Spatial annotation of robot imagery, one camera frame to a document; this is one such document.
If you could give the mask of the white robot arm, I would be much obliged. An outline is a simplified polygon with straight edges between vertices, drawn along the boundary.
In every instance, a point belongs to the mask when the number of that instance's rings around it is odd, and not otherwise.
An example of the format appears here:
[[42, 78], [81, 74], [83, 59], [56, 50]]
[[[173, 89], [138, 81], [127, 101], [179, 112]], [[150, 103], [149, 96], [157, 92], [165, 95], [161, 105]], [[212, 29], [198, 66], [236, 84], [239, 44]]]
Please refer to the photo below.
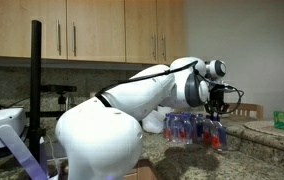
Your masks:
[[158, 106], [204, 105], [208, 83], [225, 74], [221, 60], [182, 57], [151, 66], [67, 110], [55, 136], [67, 155], [68, 180], [122, 180], [142, 153], [140, 121]]

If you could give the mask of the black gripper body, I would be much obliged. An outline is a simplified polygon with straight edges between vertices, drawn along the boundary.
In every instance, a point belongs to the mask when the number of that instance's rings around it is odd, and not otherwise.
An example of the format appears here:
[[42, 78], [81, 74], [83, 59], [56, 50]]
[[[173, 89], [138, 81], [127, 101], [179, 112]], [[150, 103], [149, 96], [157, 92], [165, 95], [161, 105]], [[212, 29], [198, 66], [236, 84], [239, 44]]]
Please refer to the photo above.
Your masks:
[[224, 85], [215, 85], [210, 90], [209, 95], [209, 104], [215, 110], [222, 110], [225, 102], [224, 102]]

